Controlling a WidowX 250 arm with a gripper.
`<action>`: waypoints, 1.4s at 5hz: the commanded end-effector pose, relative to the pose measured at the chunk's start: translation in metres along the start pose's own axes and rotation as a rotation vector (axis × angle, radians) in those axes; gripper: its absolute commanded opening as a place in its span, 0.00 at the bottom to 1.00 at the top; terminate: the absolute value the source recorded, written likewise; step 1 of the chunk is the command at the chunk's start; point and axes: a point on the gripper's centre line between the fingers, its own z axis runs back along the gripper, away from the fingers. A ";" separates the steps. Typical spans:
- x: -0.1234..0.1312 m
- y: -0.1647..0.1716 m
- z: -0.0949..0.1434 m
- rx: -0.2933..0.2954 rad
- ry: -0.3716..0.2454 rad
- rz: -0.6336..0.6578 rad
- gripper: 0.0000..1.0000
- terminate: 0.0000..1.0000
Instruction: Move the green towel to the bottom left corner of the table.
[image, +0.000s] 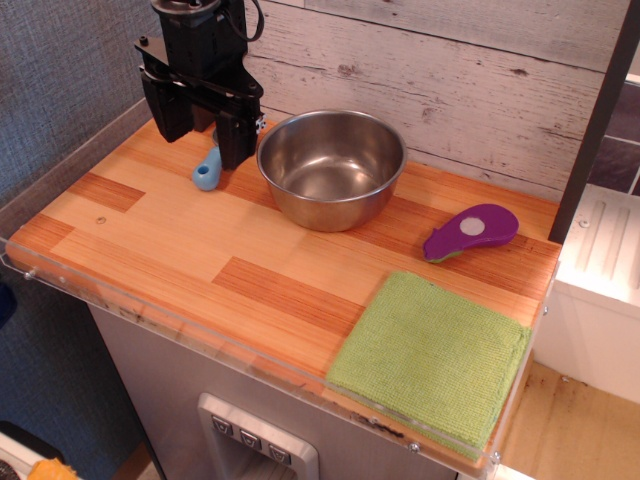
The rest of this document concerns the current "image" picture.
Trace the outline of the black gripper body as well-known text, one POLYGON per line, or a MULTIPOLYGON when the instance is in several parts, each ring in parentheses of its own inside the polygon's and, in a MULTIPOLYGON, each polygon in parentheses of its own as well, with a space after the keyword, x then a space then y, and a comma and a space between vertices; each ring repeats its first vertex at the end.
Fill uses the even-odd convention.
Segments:
POLYGON ((141 36, 141 74, 172 83, 192 104, 215 114, 260 118, 263 88, 245 69, 248 44, 264 30, 257 11, 250 34, 243 9, 157 9, 160 38, 141 36))

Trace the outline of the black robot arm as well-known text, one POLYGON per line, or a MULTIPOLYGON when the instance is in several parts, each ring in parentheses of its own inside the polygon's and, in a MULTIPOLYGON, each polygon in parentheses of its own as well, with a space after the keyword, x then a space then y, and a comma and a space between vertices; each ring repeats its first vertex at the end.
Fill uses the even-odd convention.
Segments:
POLYGON ((242 1, 153 1, 162 36, 135 42, 160 134, 174 142, 196 129, 197 108, 210 112, 225 170, 254 155, 263 124, 264 90, 244 66, 248 44, 264 30, 264 14, 258 2, 254 6, 258 20, 250 35, 242 1))

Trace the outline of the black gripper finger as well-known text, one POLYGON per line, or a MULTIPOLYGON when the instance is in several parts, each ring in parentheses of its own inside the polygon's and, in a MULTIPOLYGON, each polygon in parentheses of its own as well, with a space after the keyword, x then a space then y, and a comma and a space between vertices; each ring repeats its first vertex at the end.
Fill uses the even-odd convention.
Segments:
POLYGON ((156 126, 169 143, 175 142, 194 128, 192 105, 177 86, 141 74, 143 91, 156 126))
POLYGON ((260 118, 234 116, 225 112, 216 117, 216 132, 223 170, 235 170, 256 151, 260 118))

